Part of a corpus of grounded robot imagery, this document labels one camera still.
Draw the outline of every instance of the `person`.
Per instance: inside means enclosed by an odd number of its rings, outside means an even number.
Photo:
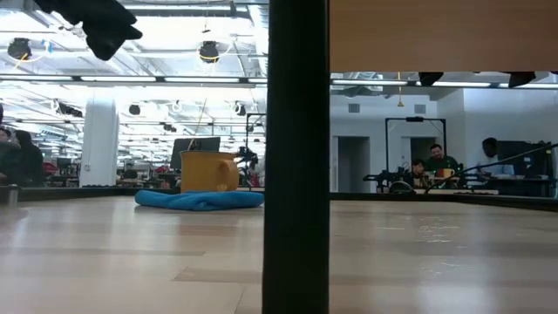
[[[495,138],[487,138],[482,141],[483,154],[480,156],[477,166],[487,165],[498,162],[498,140]],[[477,170],[478,174],[484,178],[490,178],[497,175],[515,175],[513,165],[495,165]]]
[[[8,142],[11,138],[11,132],[3,127],[0,127],[0,142]]]
[[[428,180],[425,176],[425,162],[421,159],[413,160],[411,172],[404,177],[403,181],[413,188],[428,188]]]
[[[455,158],[446,156],[440,144],[434,144],[430,147],[430,157],[426,161],[426,171],[438,171],[439,169],[453,169],[459,171],[459,164]]]
[[[22,176],[27,179],[28,186],[40,187],[44,183],[43,153],[33,144],[31,134],[17,130],[16,140],[21,147]]]
[[[132,163],[126,164],[124,179],[138,179],[138,172],[133,169]]]

